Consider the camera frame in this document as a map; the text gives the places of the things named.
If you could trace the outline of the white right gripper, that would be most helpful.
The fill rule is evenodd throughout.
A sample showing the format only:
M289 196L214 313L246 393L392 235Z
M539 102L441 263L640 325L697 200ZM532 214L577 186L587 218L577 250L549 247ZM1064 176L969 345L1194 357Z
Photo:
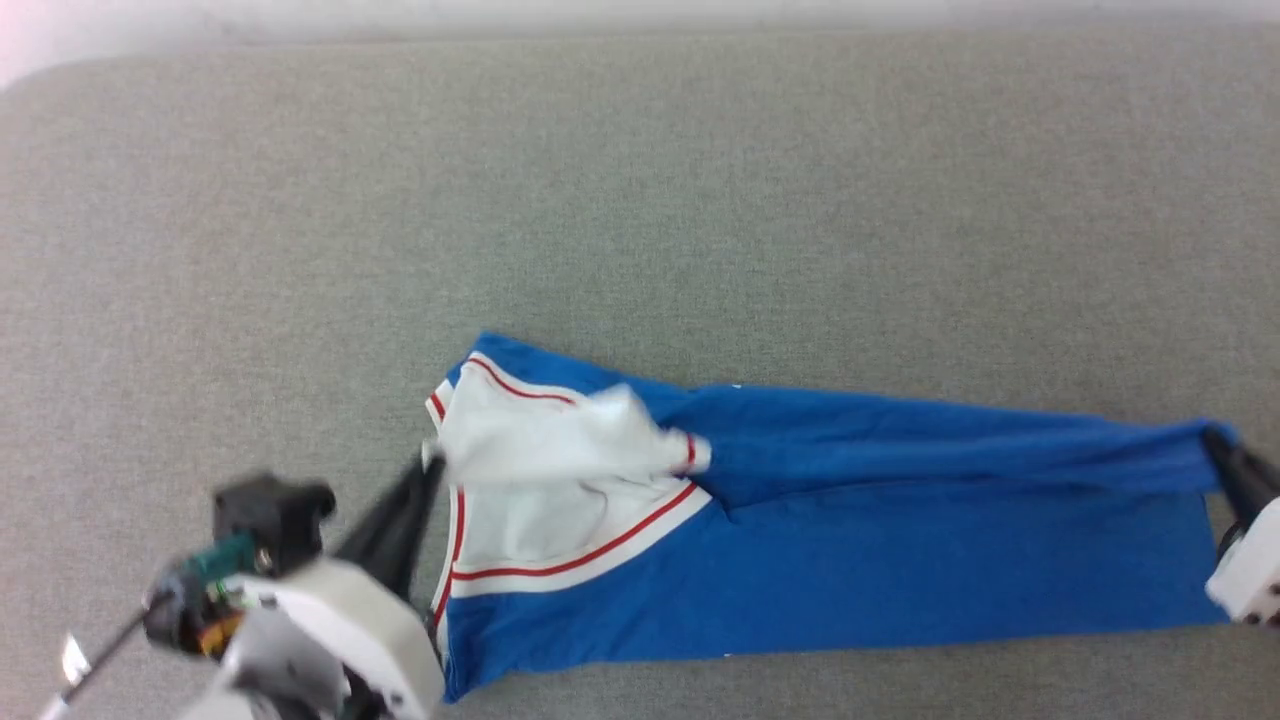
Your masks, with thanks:
M1201 443L1210 456L1239 528L1213 574L1206 594L1234 623L1279 624L1279 470L1219 427L1208 427Z

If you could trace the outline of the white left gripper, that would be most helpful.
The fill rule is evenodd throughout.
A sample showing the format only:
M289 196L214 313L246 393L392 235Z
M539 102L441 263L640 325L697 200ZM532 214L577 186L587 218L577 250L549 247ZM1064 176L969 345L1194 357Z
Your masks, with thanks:
M439 455L412 461L340 542L339 560L315 559L279 579L229 579L247 611L224 657L230 667L297 689L332 717L360 687L383 717L435 717L442 664L407 601L444 475ZM399 597L364 569L393 573Z

